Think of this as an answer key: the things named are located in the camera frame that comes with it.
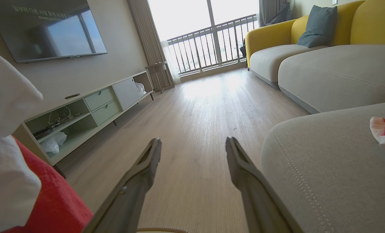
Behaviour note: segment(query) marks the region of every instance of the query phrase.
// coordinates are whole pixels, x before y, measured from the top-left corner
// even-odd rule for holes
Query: armrest
[[[295,21],[296,19],[293,19],[249,31],[245,37],[248,67],[250,67],[250,56],[253,53],[278,45],[290,44],[290,33]]]

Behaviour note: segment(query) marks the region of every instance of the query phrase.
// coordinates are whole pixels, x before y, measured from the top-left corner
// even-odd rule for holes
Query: beige wall
[[[313,5],[320,7],[333,7],[332,0],[290,0],[291,6],[293,6],[293,18],[300,18],[304,15],[309,15]],[[339,6],[345,3],[355,2],[358,0],[338,0]]]
[[[87,0],[108,54],[16,64],[0,36],[0,55],[12,63],[43,94],[44,105],[30,117],[145,70],[147,61],[126,0]]]

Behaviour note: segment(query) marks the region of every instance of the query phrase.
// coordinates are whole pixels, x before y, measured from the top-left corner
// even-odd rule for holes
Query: bag
[[[63,132],[59,132],[58,134],[52,136],[51,138],[45,140],[42,144],[44,150],[46,152],[51,152],[53,154],[58,154],[60,151],[60,146],[63,145],[67,139],[67,135]]]
[[[145,86],[143,84],[135,82],[135,85],[138,88],[138,92],[140,95],[146,94]]]

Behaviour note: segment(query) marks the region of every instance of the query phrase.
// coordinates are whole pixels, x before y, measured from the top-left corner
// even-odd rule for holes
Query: white tv stand
[[[145,86],[146,94],[140,95],[135,82]],[[87,141],[105,126],[114,122],[116,118],[124,114],[139,101],[152,96],[153,88],[146,71],[124,78],[115,83],[93,90],[90,94],[74,97],[72,101],[55,109],[29,118],[13,133],[21,143],[30,149],[35,155],[54,166],[65,158],[74,149]],[[33,133],[48,127],[49,114],[51,119],[57,118],[70,109],[74,119],[69,120],[53,129],[53,132],[41,139],[36,139]],[[59,153],[47,153],[41,144],[59,132],[64,132],[67,139],[60,146]]]

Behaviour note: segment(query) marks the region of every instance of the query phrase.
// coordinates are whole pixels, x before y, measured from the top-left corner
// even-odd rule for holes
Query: wooden floor
[[[155,183],[139,227],[191,233],[248,232],[241,195],[230,180],[224,142],[234,136],[260,168],[260,151],[276,124],[304,109],[247,69],[177,85],[144,99],[59,163],[95,212],[149,140],[163,142]]]

